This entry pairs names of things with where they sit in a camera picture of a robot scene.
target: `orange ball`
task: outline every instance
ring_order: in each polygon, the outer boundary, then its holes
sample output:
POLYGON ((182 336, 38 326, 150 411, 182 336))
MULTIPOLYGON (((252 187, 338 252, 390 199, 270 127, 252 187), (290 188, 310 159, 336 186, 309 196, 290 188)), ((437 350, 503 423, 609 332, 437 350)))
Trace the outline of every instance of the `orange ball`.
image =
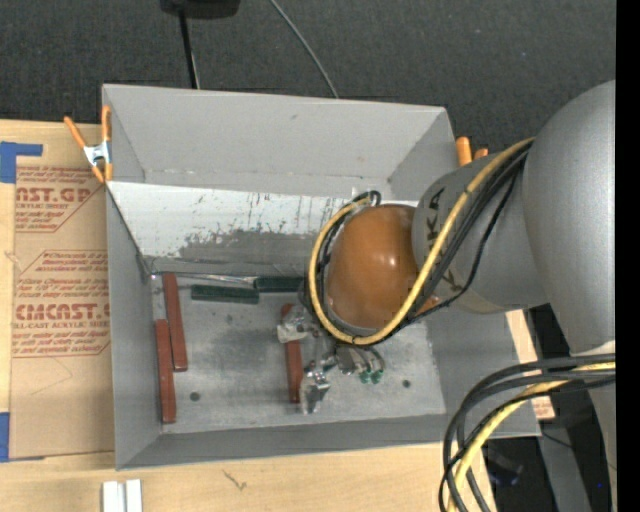
MULTIPOLYGON (((414 210, 366 207, 345 222, 331 251, 325 292, 343 322, 381 329, 404 303, 418 275, 411 248, 414 210)), ((428 307, 429 301, 422 310, 428 307)))

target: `black cable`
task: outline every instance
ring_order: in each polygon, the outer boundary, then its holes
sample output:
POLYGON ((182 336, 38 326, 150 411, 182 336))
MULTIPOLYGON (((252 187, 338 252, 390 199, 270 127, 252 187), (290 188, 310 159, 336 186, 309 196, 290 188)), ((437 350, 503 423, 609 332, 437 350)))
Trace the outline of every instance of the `black cable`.
MULTIPOLYGON (((382 194, 380 194, 380 192, 378 192, 377 190, 368 190, 353 197, 348 203, 344 204, 339 211, 342 211, 349 205, 357 203, 358 201, 361 201, 362 199, 365 199, 367 197, 369 198, 370 206, 378 206, 382 201, 382 194)), ((318 264, 316 266, 316 288, 318 289, 318 297, 320 297, 321 299, 320 307, 322 308, 322 311, 325 315, 328 315, 328 311, 324 301, 324 271, 327 268, 329 261, 331 260, 331 253, 329 249, 333 243, 334 238, 336 237, 344 223, 351 217, 351 215, 345 215, 341 217, 333 226, 331 226, 331 229, 325 235, 325 238, 322 241, 322 246, 319 250, 320 256, 318 258, 318 264)), ((316 316, 313 308, 311 308, 311 312, 314 316, 316 316)))
POLYGON ((196 59, 191 49, 191 39, 189 38, 189 25, 187 25, 187 16, 181 9, 178 13, 180 19, 180 32, 182 33, 182 43, 184 45, 184 54, 187 58, 187 67, 189 68, 189 81, 192 89, 200 89, 200 78, 196 69, 196 59))
MULTIPOLYGON (((582 380, 582 377, 585 377, 586 374, 583 372, 564 372, 560 371, 554 374, 548 375, 536 375, 530 377, 522 377, 518 379, 511 379, 506 382, 499 382, 500 380, 505 379, 506 377, 516 375, 518 373, 522 373, 524 371, 531 371, 534 369, 564 369, 569 366, 584 366, 586 364, 595 364, 595 363, 603 363, 603 362, 611 362, 615 361, 615 356, 607 355, 607 356, 583 356, 583 357, 564 357, 564 358, 556 358, 550 360, 542 360, 535 361, 533 363, 520 364, 516 366, 512 366, 509 368, 505 368, 500 370, 492 375, 489 375, 481 382, 479 382, 474 388, 467 394, 465 399, 463 400, 460 408, 454 415, 451 420, 447 431, 445 433, 444 442, 443 442, 443 465, 447 467, 449 464, 448 458, 451 453, 451 445, 453 443, 453 438, 455 432, 457 431, 457 427, 460 422, 464 421, 466 414, 478 403, 483 401, 484 399, 495 395, 497 393, 501 393, 504 391, 508 391, 510 389, 522 387, 523 385, 530 385, 540 382, 549 382, 556 380, 563 380, 564 376, 567 376, 567 380, 582 380)), ((597 371, 598 375, 601 375, 603 370, 597 371)))
POLYGON ((382 343, 383 341, 389 339, 391 336, 394 336, 398 331, 400 331, 401 329, 404 329, 406 326, 414 323, 418 319, 423 318, 428 314, 434 313, 439 309, 449 306, 452 302, 458 299, 463 293, 465 293, 467 289, 471 286, 471 283, 475 278, 475 274, 480 264, 482 252, 484 251, 484 246, 486 245, 487 240, 489 239, 491 232, 493 231, 493 228, 495 227, 500 214, 504 210, 504 207, 506 206, 506 203, 509 197, 511 196, 518 173, 521 170, 520 164, 524 162, 524 159, 529 152, 531 144, 533 144, 533 142, 530 142, 529 144, 523 146, 517 153, 512 155, 511 158, 508 159, 500 169, 497 169, 494 172, 494 174, 490 178, 488 178, 488 181, 485 184, 485 186, 477 193, 476 198, 473 200, 471 207, 469 208, 469 211, 467 212, 467 214, 465 215, 462 221, 461 226, 459 227, 458 230, 456 230, 456 233, 453 235, 453 238, 451 239, 446 251, 444 251, 444 253, 441 254, 440 260, 436 263, 436 268, 431 278, 429 279, 429 281, 425 283, 424 288, 421 292, 422 298, 416 300, 412 308, 409 310, 407 317, 402 322, 400 322, 400 324, 395 329, 393 329, 384 338, 378 340, 375 344, 382 343), (444 301, 441 304, 434 306, 433 308, 430 308, 429 310, 423 313, 417 314, 417 311, 419 311, 423 307, 424 303, 428 300, 428 298, 434 292, 438 283, 444 276, 444 273, 447 271, 449 265, 451 264, 451 261, 455 257, 458 249, 460 248, 460 245, 468 235, 469 231, 471 230, 476 220, 484 210, 485 206, 495 196, 496 192, 504 186, 504 184, 506 183, 506 180, 509 179, 509 177, 512 178, 512 182, 509 188, 507 189, 506 193, 504 194, 502 200, 496 207, 496 210, 494 211, 494 214, 489 222, 489 225, 485 230, 485 233, 483 234, 482 240, 479 244, 478 252, 476 254, 474 263, 472 265, 472 272, 470 273, 470 277, 467 279, 467 283, 465 284, 465 286, 463 286, 460 293, 458 293, 454 297, 451 297, 450 299, 444 301))
MULTIPOLYGON (((564 384, 563 387, 561 388, 557 388, 556 392, 558 390, 562 390, 563 393, 570 393, 570 392, 576 392, 576 391, 584 391, 586 389, 594 389, 594 388, 598 388, 598 387, 602 387, 602 386, 608 386, 609 384, 612 384, 613 382, 615 382, 615 371, 613 372, 613 376, 607 377, 607 378, 602 378, 599 379, 598 381, 595 382, 588 382, 588 383, 582 383, 582 384, 578 384, 576 385, 575 382, 570 382, 567 384, 564 384)), ((545 393, 545 394, 552 394, 553 390, 550 390, 549 393, 545 393)), ((469 444, 469 440, 473 440, 478 433, 480 432, 480 430, 482 428, 484 428, 484 426, 505 406, 510 405, 510 403, 517 403, 517 400, 511 400, 505 404, 503 404, 502 406, 494 409, 489 415, 487 415, 480 423, 478 423, 478 425, 476 425, 476 427, 474 428, 473 432, 466 437, 465 433, 464 433, 464 421, 461 422, 458 425, 457 428, 457 440, 458 440, 458 449, 459 450, 464 450, 466 449, 466 447, 469 444)), ((467 482, 469 484, 469 488, 471 489, 471 493, 473 494, 473 496, 476 499, 476 502, 478 503, 478 505, 480 506, 480 509, 482 510, 482 512, 491 512, 491 509, 489 508, 489 505, 487 504, 487 502, 484 499, 484 496, 482 495, 482 491, 480 490, 480 488, 478 487, 478 483, 475 479, 475 476, 473 474, 473 470, 471 468, 469 468, 469 471, 467 472, 467 482)))
POLYGON ((571 450, 573 450, 573 446, 571 446, 569 443, 565 443, 564 441, 560 441, 560 439, 556 439, 553 436, 550 436, 549 434, 547 434, 546 432, 542 432, 542 436, 549 439, 549 441, 553 441, 554 443, 559 444, 560 446, 564 446, 565 448, 570 448, 571 450))
POLYGON ((500 201, 500 203, 498 204, 498 207, 496 208, 493 217, 491 218, 491 221, 489 222, 489 225, 487 226, 487 229, 485 230, 484 234, 482 235, 482 239, 480 240, 480 243, 478 244, 478 249, 476 252, 476 256, 474 258, 473 261, 473 265, 471 266, 471 272, 469 272, 469 277, 467 278, 467 282, 464 284, 464 286, 462 287, 462 289, 453 297, 450 297, 449 299, 441 302, 440 304, 437 304, 436 306, 428 309, 427 311, 424 311, 423 313, 419 313, 417 315, 414 315, 410 320, 409 323, 413 323, 416 320, 419 320, 420 318, 424 318, 427 315, 433 314, 436 311, 443 309, 445 307, 449 307, 453 302, 455 302, 456 300, 458 300, 471 286, 471 284, 473 283, 473 280, 476 277, 476 273, 478 272, 478 267, 480 266, 480 261, 482 260, 482 254, 484 252, 484 248, 487 244, 487 241, 489 240, 489 237, 491 236, 491 233, 493 232, 493 228, 495 227, 495 225, 498 222, 498 218, 500 217, 500 214, 502 213, 502 211, 504 210, 507 201, 509 200, 516 180, 518 178, 517 174, 514 174, 513 178, 511 179, 511 183, 509 184, 509 188, 507 189, 506 193, 504 194, 504 196, 502 197, 502 200, 500 201))
POLYGON ((520 148, 518 152, 511 156, 500 169, 494 171, 493 175, 488 178, 487 183, 484 187, 477 193, 476 198, 472 202, 472 205, 465 215, 465 218, 462 221, 461 226, 456 230, 453 234, 452 239, 450 240, 446 251, 444 254, 440 256, 440 260, 437 262, 437 266, 430 277, 430 279, 425 283, 424 289, 422 290, 421 299, 416 301, 416 304, 412 308, 413 316, 415 313, 422 308, 424 303, 429 299, 431 294, 435 291, 436 287, 440 283, 440 280, 444 276, 444 273, 448 270, 453 258, 457 254, 462 242, 465 240, 469 231, 474 226, 476 220, 479 218, 480 214, 484 211, 484 208, 489 203, 489 201, 495 196, 495 194, 504 186, 506 181, 511 176, 517 175, 522 170, 522 165, 524 160, 531 148, 533 142, 523 146, 520 148))
MULTIPOLYGON (((507 402, 505 402, 504 404, 502 404, 501 406, 497 407, 496 409, 494 409, 493 411, 491 411, 491 413, 489 413, 488 415, 486 415, 482 421, 474 428, 473 432, 466 437, 466 439, 464 440, 463 443, 461 443, 461 448, 458 450, 458 452, 456 453, 456 455, 453 458, 450 458, 450 453, 447 454, 445 453, 445 472, 444 475, 440 481, 440 488, 438 490, 438 503, 440 505, 440 509, 443 511, 446 511, 446 507, 444 505, 444 484, 445 482, 447 483, 447 485, 449 486, 449 492, 451 494, 452 499, 454 500, 454 502, 456 503, 456 507, 458 507, 458 509, 461 512, 466 512, 466 507, 464 505, 464 502, 462 500, 462 496, 460 495, 459 490, 457 489, 456 485, 455 485, 455 478, 453 476, 453 468, 455 466, 455 464, 457 462, 460 461, 460 459, 462 458, 462 456, 464 455, 464 452, 466 450, 466 448, 469 446, 469 444, 471 442, 473 442, 473 439, 475 439, 475 437, 479 434, 479 432, 482 430, 482 428, 484 428, 484 426, 491 421, 496 414, 498 414, 502 409, 504 409, 504 407, 507 407, 509 405, 515 404, 515 403, 519 403, 519 402, 523 402, 523 401, 527 401, 527 400, 532 400, 535 398, 539 398, 539 397, 543 397, 543 396, 550 396, 552 394, 555 393, 572 393, 572 392, 577 392, 577 391, 584 391, 587 389, 593 389, 596 387, 602 387, 602 386, 606 386, 609 384, 612 384, 613 382, 615 382, 615 377, 607 377, 607 378, 601 378, 598 381, 595 382, 589 382, 589 383, 579 383, 579 384, 575 384, 575 383, 569 383, 564 385, 561 388, 557 388, 557 389, 551 389, 548 391, 543 391, 540 393, 534 393, 532 395, 526 396, 526 397, 516 397, 513 398, 507 402)), ((488 506, 486 505, 486 502, 484 502, 484 498, 482 497, 482 493, 480 491, 480 489, 477 487, 477 483, 475 482, 475 480, 473 480, 474 484, 475 484, 475 489, 472 486, 471 490, 474 494, 474 497, 476 498, 476 500, 478 501, 478 504, 480 505, 480 507, 484 510, 482 504, 484 503, 485 507, 488 509, 488 506)))
POLYGON ((284 12, 282 7, 280 7, 280 4, 276 2, 276 0, 269 0, 269 1, 271 2, 271 5, 273 5, 275 10, 278 11, 278 14, 280 15, 280 17, 286 22, 287 25, 289 25, 289 28, 295 34, 298 40, 302 43, 302 46, 304 46, 304 49, 307 51, 307 53, 313 60, 313 63, 318 68, 318 71, 320 71, 320 73, 322 74, 322 77, 324 78, 324 81, 327 83, 327 86, 329 87, 329 89, 331 89, 331 94, 333 94, 334 98, 336 99, 340 98, 340 96, 338 96, 338 92, 336 91, 336 88, 333 86, 333 83, 329 78, 329 75, 324 70, 324 67, 322 67, 322 64, 320 63, 320 59, 318 59, 315 52, 311 49, 311 46, 309 46, 309 43, 307 43, 302 33, 298 30, 298 27, 296 27, 293 21, 291 21, 289 16, 287 16, 287 14, 284 12))

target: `cardboard sheet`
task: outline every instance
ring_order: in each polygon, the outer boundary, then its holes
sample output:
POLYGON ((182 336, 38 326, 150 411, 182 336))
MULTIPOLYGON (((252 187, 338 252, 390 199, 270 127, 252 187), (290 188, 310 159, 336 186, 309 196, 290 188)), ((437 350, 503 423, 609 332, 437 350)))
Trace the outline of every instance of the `cardboard sheet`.
POLYGON ((17 161, 9 456, 111 450, 105 189, 62 123, 2 121, 0 134, 43 145, 17 161))

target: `gray floor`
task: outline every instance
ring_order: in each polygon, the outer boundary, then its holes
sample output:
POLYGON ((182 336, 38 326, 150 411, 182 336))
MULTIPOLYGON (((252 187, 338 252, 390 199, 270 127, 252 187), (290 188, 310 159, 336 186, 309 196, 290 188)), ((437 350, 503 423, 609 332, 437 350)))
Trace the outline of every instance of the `gray floor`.
MULTIPOLYGON (((445 106, 455 135, 494 150, 535 135, 569 99, 616 76, 614 0, 281 5, 341 97, 445 106)), ((203 88, 330 95, 269 0, 242 0, 235 17, 191 29, 203 88)), ((157 0, 4 1, 0 70, 0 117, 10 119, 95 122, 104 82, 189 86, 177 19, 157 0)), ((544 471, 535 477, 530 448, 509 447, 532 469, 504 510, 553 509, 536 500, 544 471)))

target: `blue tape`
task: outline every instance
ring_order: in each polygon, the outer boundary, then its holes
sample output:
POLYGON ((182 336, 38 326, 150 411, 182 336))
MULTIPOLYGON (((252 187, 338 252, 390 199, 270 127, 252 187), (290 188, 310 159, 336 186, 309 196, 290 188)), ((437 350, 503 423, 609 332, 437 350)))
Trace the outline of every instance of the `blue tape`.
POLYGON ((9 460, 9 413, 0 412, 0 462, 9 460))
POLYGON ((0 142, 0 183, 16 182, 17 156, 42 156, 42 144, 0 142))

